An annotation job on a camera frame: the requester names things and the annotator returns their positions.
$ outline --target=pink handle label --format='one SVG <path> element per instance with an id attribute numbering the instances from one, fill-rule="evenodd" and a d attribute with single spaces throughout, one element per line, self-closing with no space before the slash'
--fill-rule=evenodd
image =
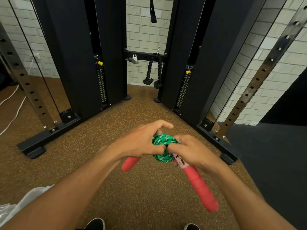
<path id="1" fill-rule="evenodd" d="M 178 165 L 180 168 L 184 169 L 189 166 L 188 163 L 186 163 L 178 154 L 173 153 L 174 158 L 176 159 Z"/>

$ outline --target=rubber foot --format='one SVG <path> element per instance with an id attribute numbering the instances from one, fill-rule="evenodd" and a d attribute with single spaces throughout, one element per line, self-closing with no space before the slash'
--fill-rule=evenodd
<path id="1" fill-rule="evenodd" d="M 221 154 L 221 159 L 228 165 L 232 165 L 234 163 L 233 159 L 231 159 L 228 155 L 226 155 L 225 153 Z"/>
<path id="2" fill-rule="evenodd" d="M 154 98 L 154 101 L 155 101 L 155 103 L 160 103 L 160 102 L 161 102 L 161 100 L 160 100 L 160 99 L 158 99 L 157 97 L 156 97 L 156 98 Z"/>
<path id="3" fill-rule="evenodd" d="M 131 97 L 129 96 L 129 95 L 127 95 L 126 97 L 124 97 L 124 100 L 126 100 L 126 101 L 128 101 L 128 100 L 130 100 L 131 99 Z"/>
<path id="4" fill-rule="evenodd" d="M 36 159 L 40 155 L 43 155 L 46 152 L 45 147 L 39 147 L 29 152 L 26 156 L 30 159 Z"/>

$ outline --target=perforated metal post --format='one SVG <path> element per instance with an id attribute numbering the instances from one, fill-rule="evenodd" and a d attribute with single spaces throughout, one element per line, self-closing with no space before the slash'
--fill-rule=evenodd
<path id="1" fill-rule="evenodd" d="M 240 113 L 243 111 L 247 103 L 254 96 L 256 91 L 262 85 L 264 80 L 268 77 L 270 72 L 274 69 L 278 61 L 281 59 L 283 54 L 286 52 L 288 47 L 294 41 L 295 37 L 299 34 L 303 26 L 307 22 L 307 0 L 304 0 L 299 9 L 296 11 L 293 18 L 290 20 L 286 29 L 279 37 L 274 47 L 263 61 L 262 65 L 258 69 L 251 82 L 243 92 L 240 99 L 237 101 L 232 111 L 221 125 L 221 128 L 217 132 L 218 138 L 223 138 L 228 129 L 234 124 Z"/>
<path id="2" fill-rule="evenodd" d="M 18 83 L 24 89 L 26 95 L 31 101 L 35 113 L 40 119 L 41 123 L 46 126 L 48 130 L 56 128 L 47 108 L 44 105 L 39 93 L 37 92 L 33 82 L 31 81 L 27 70 L 20 57 L 18 56 L 10 38 L 8 37 L 2 23 L 0 23 L 0 52 L 1 56 L 5 59 L 6 66 L 10 72 L 15 76 Z"/>

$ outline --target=brick wall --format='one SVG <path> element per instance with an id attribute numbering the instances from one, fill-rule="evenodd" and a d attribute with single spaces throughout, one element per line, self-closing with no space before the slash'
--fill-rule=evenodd
<path id="1" fill-rule="evenodd" d="M 275 42 L 286 28 L 302 1 L 287 0 L 271 28 L 271 22 L 279 10 L 275 0 L 266 1 L 211 107 L 211 111 L 215 117 L 221 112 L 218 121 L 223 122 L 231 112 L 237 100 L 251 81 L 251 78 L 255 75 L 269 51 L 273 48 Z M 260 89 L 255 93 L 255 96 L 241 112 L 236 123 L 257 125 L 303 72 L 306 66 L 307 28 L 305 26 L 261 85 Z"/>
<path id="2" fill-rule="evenodd" d="M 150 0 L 126 0 L 127 11 L 127 47 L 131 51 L 163 54 L 171 18 L 173 0 L 153 0 L 157 23 L 150 20 Z M 138 64 L 127 62 L 128 84 L 144 85 L 148 61 Z M 158 79 L 158 64 L 154 62 L 151 78 Z"/>
<path id="3" fill-rule="evenodd" d="M 31 49 L 34 53 L 39 53 L 40 55 L 40 59 L 38 59 L 37 62 L 43 75 L 46 77 L 59 77 L 30 0 L 10 1 L 18 20 L 20 21 L 22 29 L 25 32 L 27 40 L 29 41 Z M 31 63 L 31 51 L 8 0 L 0 0 L 0 21 L 15 46 L 26 69 L 29 70 L 32 66 L 30 74 L 40 76 L 37 64 L 35 62 Z"/>

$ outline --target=forearm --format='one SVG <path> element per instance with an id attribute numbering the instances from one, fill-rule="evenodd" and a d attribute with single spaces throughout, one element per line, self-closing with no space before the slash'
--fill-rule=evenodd
<path id="1" fill-rule="evenodd" d="M 111 155 L 97 153 L 21 210 L 3 229 L 75 229 L 93 195 L 118 164 Z"/>
<path id="2" fill-rule="evenodd" d="M 218 165 L 211 177 L 226 198 L 241 229 L 295 229 L 226 164 Z"/>

